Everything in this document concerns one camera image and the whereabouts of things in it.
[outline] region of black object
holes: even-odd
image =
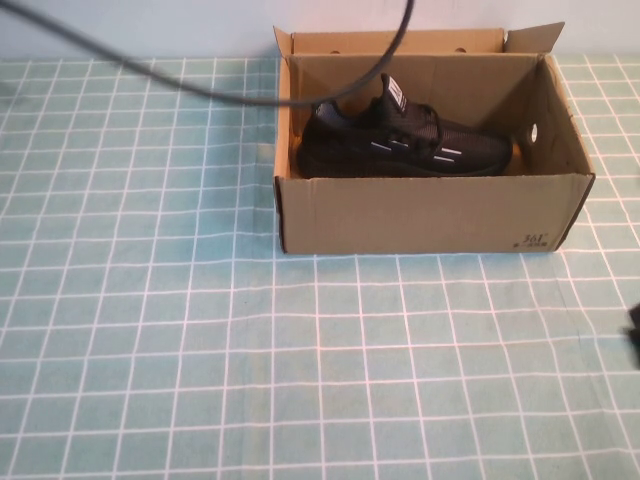
[[[627,336],[631,340],[636,352],[636,364],[640,368],[640,304],[629,310],[629,317],[633,328],[627,329]]]
[[[511,140],[440,120],[428,105],[410,102],[382,75],[383,93],[367,110],[345,116],[338,105],[318,106],[298,149],[305,177],[471,177],[501,173]]]
[[[122,65],[123,68],[127,70],[131,70],[132,72],[138,73],[145,77],[149,77],[152,80],[155,80],[158,83],[161,83],[167,87],[184,90],[185,92],[190,92],[195,95],[210,98],[212,100],[218,100],[226,103],[234,103],[240,105],[254,105],[254,106],[262,106],[262,107],[310,107],[317,105],[323,102],[329,102],[335,100],[337,98],[344,97],[349,95],[350,93],[355,92],[356,90],[364,87],[371,80],[376,78],[377,75],[382,72],[384,67],[389,63],[393,55],[398,50],[398,47],[402,43],[405,34],[407,33],[407,28],[409,26],[409,20],[411,20],[411,16],[413,15],[413,6],[415,4],[415,0],[407,0],[404,15],[402,16],[402,21],[400,22],[400,26],[391,40],[389,44],[389,48],[382,54],[382,56],[378,59],[371,69],[366,72],[362,77],[358,78],[352,84],[347,85],[339,89],[338,91],[318,98],[309,98],[309,99],[301,99],[301,100],[289,100],[289,99],[273,99],[273,98],[258,98],[258,97],[243,97],[238,95],[230,95],[227,93],[216,92],[213,90],[205,90],[197,85],[192,83],[185,83],[175,78],[168,77],[163,75],[162,73],[155,72],[150,70],[142,63],[136,62],[131,58],[128,58],[121,53],[113,51],[109,47],[105,47],[100,44],[96,40],[87,37],[85,34],[80,33],[71,27],[68,27],[58,20],[51,18],[50,16],[39,13],[31,8],[17,2],[13,2],[10,0],[0,0],[0,9],[5,10],[13,15],[16,15],[23,20],[27,20],[38,27],[47,30],[50,33],[53,33],[59,37],[64,38],[68,42],[73,43],[74,45],[83,48],[95,55],[98,55],[105,60],[110,62]]]

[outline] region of cardboard box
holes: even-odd
[[[385,71],[441,118],[514,137],[522,155],[478,178],[304,179],[295,152],[310,109],[280,109],[274,188],[282,248],[293,254],[548,252],[595,180],[551,51],[563,24],[410,32]],[[393,33],[276,29],[281,98],[327,94],[367,71]],[[380,80],[342,102],[358,109]]]

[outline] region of cord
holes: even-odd
[[[105,60],[122,65],[122,67],[126,70],[130,70],[145,77],[149,77],[152,80],[155,80],[156,82],[170,88],[183,90],[201,97],[209,98],[212,100],[219,100],[225,103],[262,107],[306,108],[342,98],[364,87],[367,83],[376,78],[382,72],[384,67],[389,63],[393,55],[398,50],[398,47],[402,43],[402,40],[407,33],[411,15],[413,14],[414,3],[415,0],[407,0],[404,15],[402,17],[402,22],[400,23],[400,26],[398,27],[393,40],[391,41],[387,50],[382,54],[376,64],[371,67],[368,72],[366,72],[364,75],[362,75],[362,77],[358,78],[350,85],[338,89],[336,92],[330,95],[315,98],[305,98],[302,100],[247,97],[231,95],[215,90],[206,90],[191,83],[181,82],[180,80],[177,80],[175,78],[155,72],[139,62],[136,62],[129,57],[113,51],[111,48],[102,45],[98,41],[93,40],[85,34],[64,25],[63,23],[50,17],[49,15],[39,13],[29,7],[20,5],[19,3],[10,0],[0,0],[0,9],[12,13],[13,15],[16,15],[34,25],[37,25],[38,27],[47,30],[49,33],[53,33],[59,37],[62,37],[68,42],[71,42],[78,47],[81,47],[82,49],[87,50],[88,52],[91,52]]]

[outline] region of black sneaker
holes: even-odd
[[[507,137],[440,120],[411,103],[382,75],[384,91],[347,117],[336,103],[318,106],[302,135],[297,162],[310,177],[471,177],[500,174],[511,160]]]

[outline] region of shoe sole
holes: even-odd
[[[511,155],[491,167],[467,173],[441,173],[400,162],[368,162],[363,164],[327,164],[310,155],[301,145],[297,154],[298,169],[307,178],[372,178],[372,177],[492,177],[501,174]]]

